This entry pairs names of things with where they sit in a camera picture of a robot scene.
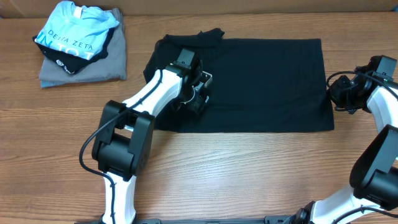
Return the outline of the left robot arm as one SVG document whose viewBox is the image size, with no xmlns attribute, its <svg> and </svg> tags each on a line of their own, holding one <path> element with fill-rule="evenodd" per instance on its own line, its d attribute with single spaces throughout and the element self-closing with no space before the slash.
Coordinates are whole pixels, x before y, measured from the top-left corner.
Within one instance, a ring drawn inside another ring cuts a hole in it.
<svg viewBox="0 0 398 224">
<path fill-rule="evenodd" d="M 92 158 L 105 183 L 100 223 L 134 223 L 136 178 L 149 157 L 156 117 L 166 106 L 200 114 L 211 81 L 197 54 L 182 49 L 174 62 L 156 69 L 137 94 L 121 103 L 106 103 L 92 138 Z"/>
</svg>

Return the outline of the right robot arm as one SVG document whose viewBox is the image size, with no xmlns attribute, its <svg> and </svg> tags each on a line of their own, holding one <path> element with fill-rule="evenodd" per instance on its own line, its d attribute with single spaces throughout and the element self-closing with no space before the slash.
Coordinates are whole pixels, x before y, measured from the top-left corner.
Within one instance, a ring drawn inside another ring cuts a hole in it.
<svg viewBox="0 0 398 224">
<path fill-rule="evenodd" d="M 371 57 L 348 71 L 336 72 L 327 93 L 335 110 L 373 115 L 377 136 L 355 162 L 347 187 L 324 200 L 310 202 L 284 223 L 351 223 L 369 213 L 394 217 L 397 208 L 397 60 L 385 55 Z"/>
</svg>

